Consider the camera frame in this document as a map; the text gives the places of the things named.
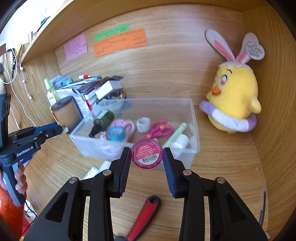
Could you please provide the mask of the person's left hand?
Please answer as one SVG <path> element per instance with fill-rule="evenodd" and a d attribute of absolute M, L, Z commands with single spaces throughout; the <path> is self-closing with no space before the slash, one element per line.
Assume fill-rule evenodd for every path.
<path fill-rule="evenodd" d="M 22 164 L 19 164 L 18 169 L 15 172 L 15 178 L 18 181 L 17 184 L 15 185 L 15 189 L 20 194 L 25 194 L 27 192 L 27 188 L 28 188 L 27 178 L 26 178 L 24 172 L 25 172 L 24 166 Z M 6 189 L 5 183 L 3 181 L 2 171 L 1 171 L 0 182 L 1 182 L 1 195 L 2 195 L 4 193 L 7 193 L 7 189 Z"/>

